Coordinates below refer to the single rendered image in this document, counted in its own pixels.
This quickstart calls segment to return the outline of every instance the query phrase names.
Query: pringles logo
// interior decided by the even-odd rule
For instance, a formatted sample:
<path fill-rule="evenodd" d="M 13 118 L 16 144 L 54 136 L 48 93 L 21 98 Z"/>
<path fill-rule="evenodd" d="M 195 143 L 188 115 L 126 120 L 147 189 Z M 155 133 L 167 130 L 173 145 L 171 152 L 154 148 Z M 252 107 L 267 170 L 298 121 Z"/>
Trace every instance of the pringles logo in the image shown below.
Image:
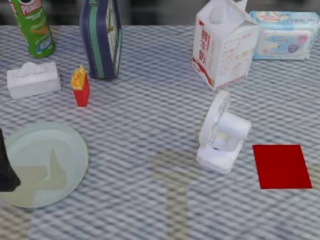
<path fill-rule="evenodd" d="M 29 15 L 42 7 L 41 0 L 19 0 L 19 2 L 24 16 Z"/>

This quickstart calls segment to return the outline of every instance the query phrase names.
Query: milk carton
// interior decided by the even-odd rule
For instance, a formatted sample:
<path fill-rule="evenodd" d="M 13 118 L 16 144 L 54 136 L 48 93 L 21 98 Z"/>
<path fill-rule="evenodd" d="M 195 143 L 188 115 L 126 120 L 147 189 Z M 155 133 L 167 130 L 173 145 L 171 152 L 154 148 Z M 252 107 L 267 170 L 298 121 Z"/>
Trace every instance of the milk carton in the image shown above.
<path fill-rule="evenodd" d="M 252 11 L 261 34 L 254 59 L 304 60 L 309 58 L 319 31 L 315 12 Z"/>
<path fill-rule="evenodd" d="M 246 4 L 211 0 L 196 15 L 192 65 L 213 90 L 248 75 L 260 27 Z"/>

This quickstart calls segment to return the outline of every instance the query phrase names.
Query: wet wipes package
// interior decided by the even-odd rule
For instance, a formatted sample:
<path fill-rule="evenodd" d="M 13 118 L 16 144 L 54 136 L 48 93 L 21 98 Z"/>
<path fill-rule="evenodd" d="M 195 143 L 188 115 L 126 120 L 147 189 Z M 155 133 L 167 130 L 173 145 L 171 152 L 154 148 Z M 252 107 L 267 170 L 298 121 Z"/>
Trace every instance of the wet wipes package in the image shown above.
<path fill-rule="evenodd" d="M 304 60 L 318 37 L 319 16 L 315 12 L 252 11 L 261 32 L 254 59 Z"/>

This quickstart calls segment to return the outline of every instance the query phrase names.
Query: red square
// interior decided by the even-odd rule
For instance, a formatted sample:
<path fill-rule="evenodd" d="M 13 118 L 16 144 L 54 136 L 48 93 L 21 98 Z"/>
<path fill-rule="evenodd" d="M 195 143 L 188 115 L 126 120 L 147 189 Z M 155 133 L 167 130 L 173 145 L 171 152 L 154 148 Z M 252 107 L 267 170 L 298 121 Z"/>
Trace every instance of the red square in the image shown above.
<path fill-rule="evenodd" d="M 300 145 L 254 145 L 262 189 L 311 189 Z"/>

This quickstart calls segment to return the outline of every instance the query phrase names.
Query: table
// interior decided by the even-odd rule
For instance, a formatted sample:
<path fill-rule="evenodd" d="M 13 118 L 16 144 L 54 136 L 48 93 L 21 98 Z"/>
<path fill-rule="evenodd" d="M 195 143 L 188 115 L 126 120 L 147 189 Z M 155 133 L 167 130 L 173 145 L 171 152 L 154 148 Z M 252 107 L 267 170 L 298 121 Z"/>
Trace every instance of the table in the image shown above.
<path fill-rule="evenodd" d="M 79 131 L 88 173 L 64 200 L 35 210 L 0 207 L 1 240 L 320 239 L 320 44 L 306 61 L 254 61 L 224 88 L 252 129 L 228 175 L 196 163 L 197 134 L 216 93 L 193 71 L 192 26 L 125 26 L 119 78 L 91 80 L 76 108 L 70 77 L 88 69 L 77 26 L 53 27 L 56 52 L 33 59 L 15 26 L 0 27 L 0 126 Z M 6 71 L 56 61 L 62 91 L 12 100 Z M 301 144 L 313 189 L 261 190 L 253 144 Z"/>

